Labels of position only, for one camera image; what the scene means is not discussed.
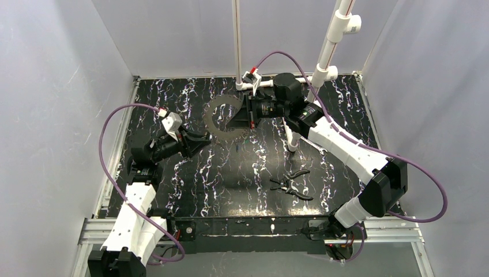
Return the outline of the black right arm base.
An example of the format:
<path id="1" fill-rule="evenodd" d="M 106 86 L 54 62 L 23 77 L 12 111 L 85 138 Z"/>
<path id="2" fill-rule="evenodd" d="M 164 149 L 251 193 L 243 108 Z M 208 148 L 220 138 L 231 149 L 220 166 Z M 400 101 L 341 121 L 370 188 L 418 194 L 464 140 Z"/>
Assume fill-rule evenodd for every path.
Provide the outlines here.
<path id="1" fill-rule="evenodd" d="M 326 243 L 326 254 L 330 260 L 342 264 L 359 255 L 367 238 L 363 223 L 345 228 L 333 219 L 309 220 L 300 233 L 312 241 L 334 241 Z"/>

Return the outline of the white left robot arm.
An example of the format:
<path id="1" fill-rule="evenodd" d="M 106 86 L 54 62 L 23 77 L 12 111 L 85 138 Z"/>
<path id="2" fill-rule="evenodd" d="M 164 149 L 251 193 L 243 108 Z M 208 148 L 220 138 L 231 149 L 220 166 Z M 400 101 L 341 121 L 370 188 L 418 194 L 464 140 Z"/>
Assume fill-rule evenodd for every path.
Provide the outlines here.
<path id="1" fill-rule="evenodd" d="M 130 150 L 128 171 L 132 174 L 132 181 L 126 189 L 121 190 L 113 177 L 108 176 L 123 204 L 101 248 L 89 254 L 91 276 L 146 276 L 151 257 L 160 264 L 184 258 L 183 246 L 168 231 L 167 217 L 151 212 L 152 201 L 162 180 L 163 169 L 159 163 L 176 154 L 190 158 L 210 143 L 208 133 L 195 134 L 179 127 L 175 137 L 163 130 L 145 145 Z M 154 254 L 163 237 L 174 243 L 180 257 L 165 258 Z"/>

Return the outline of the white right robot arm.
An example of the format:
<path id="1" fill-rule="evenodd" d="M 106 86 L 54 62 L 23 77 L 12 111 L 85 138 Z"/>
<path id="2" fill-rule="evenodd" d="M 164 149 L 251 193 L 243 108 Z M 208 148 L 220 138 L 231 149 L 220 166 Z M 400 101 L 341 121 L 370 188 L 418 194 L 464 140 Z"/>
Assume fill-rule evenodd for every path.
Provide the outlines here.
<path id="1" fill-rule="evenodd" d="M 252 129 L 265 118 L 282 118 L 288 149 L 296 150 L 299 139 L 319 145 L 350 168 L 364 189 L 329 215 L 329 228 L 344 230 L 370 217 L 381 218 L 408 190 L 407 163 L 368 149 L 323 111 L 319 100 L 303 97 L 301 82 L 291 73 L 280 73 L 271 81 L 272 93 L 260 91 L 257 69 L 243 76 L 251 92 L 233 100 L 238 112 L 228 123 L 233 130 Z"/>

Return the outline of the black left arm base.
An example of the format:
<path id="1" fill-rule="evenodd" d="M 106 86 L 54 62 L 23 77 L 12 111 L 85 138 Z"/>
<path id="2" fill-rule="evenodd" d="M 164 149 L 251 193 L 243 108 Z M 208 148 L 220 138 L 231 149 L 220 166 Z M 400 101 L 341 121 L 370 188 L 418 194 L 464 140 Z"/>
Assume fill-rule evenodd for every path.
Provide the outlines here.
<path id="1" fill-rule="evenodd" d="M 173 218 L 153 218 L 156 223 L 160 223 L 161 227 L 167 230 L 178 241 L 194 241 L 197 224 L 194 220 L 176 220 Z M 154 225 L 148 223 L 146 220 L 142 224 L 140 235 L 154 234 L 158 238 L 158 242 L 170 241 L 170 239 L 163 234 Z"/>

